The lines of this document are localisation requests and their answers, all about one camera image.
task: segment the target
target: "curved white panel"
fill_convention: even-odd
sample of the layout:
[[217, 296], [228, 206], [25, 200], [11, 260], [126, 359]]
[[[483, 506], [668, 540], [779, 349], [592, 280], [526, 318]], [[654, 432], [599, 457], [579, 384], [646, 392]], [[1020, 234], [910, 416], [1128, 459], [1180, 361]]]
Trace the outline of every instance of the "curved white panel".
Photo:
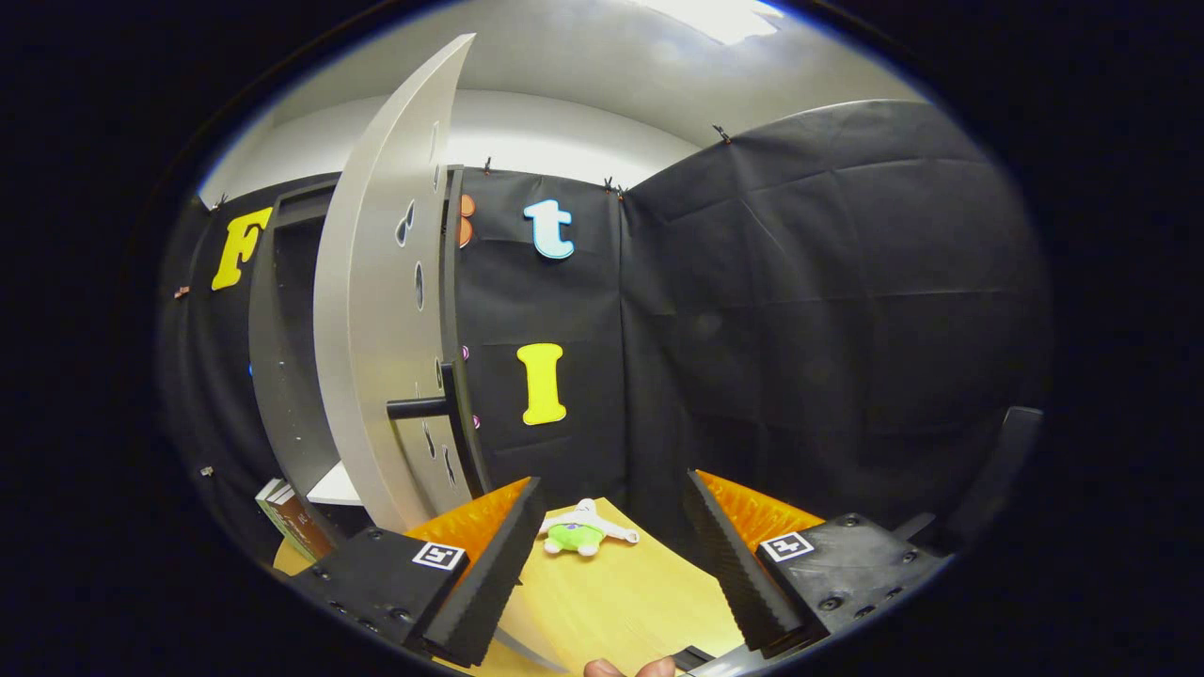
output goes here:
[[445, 417], [395, 425], [385, 402], [442, 396], [442, 164], [473, 35], [461, 35], [389, 98], [331, 198], [314, 276], [314, 353], [330, 430], [364, 507], [405, 531], [470, 499]]

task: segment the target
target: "ceiling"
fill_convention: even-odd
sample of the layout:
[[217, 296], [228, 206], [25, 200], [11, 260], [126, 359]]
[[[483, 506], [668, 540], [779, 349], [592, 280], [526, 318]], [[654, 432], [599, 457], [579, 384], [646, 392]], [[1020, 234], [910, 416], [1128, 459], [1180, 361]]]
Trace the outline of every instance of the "ceiling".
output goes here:
[[[709, 5], [740, 0], [694, 0]], [[471, 0], [383, 31], [284, 95], [282, 124], [391, 93], [431, 54], [476, 33], [460, 89], [592, 106], [696, 146], [831, 104], [923, 98], [826, 29], [766, 17], [777, 33], [722, 45], [632, 0]]]

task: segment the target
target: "white shelf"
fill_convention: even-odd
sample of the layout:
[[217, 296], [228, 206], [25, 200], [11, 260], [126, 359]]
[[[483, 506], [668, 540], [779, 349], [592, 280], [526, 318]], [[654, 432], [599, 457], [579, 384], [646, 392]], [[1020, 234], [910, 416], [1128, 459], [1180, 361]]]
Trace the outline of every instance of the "white shelf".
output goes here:
[[360, 495], [355, 493], [355, 487], [352, 485], [352, 478], [347, 476], [343, 461], [336, 463], [335, 467], [330, 469], [330, 472], [314, 484], [313, 490], [306, 498], [309, 499], [311, 504], [330, 504], [336, 506], [364, 505]]

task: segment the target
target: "book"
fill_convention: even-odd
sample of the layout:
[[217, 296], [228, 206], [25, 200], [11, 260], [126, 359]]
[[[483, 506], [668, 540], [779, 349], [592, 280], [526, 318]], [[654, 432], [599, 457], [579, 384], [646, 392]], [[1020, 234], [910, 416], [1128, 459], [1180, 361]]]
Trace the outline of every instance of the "book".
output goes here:
[[255, 496], [255, 502], [276, 525], [290, 546], [311, 563], [326, 557], [332, 549], [330, 540], [306, 513], [300, 496], [288, 482], [276, 478]]

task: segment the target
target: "white wall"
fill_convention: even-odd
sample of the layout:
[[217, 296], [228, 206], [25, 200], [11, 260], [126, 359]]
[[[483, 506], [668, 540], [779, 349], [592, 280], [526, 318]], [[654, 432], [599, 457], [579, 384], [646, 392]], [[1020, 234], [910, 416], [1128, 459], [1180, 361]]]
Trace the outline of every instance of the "white wall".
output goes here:
[[[207, 204], [315, 173], [342, 171], [385, 96], [360, 99], [246, 135], [201, 188]], [[483, 166], [630, 188], [698, 147], [589, 106], [509, 92], [456, 92], [447, 164]]]
[[268, 111], [259, 119], [248, 125], [229, 148], [217, 158], [217, 163], [205, 177], [196, 194], [209, 206], [222, 200], [223, 193], [229, 193], [230, 187], [237, 181], [237, 175], [242, 167], [254, 157], [264, 140], [272, 131], [272, 111]]

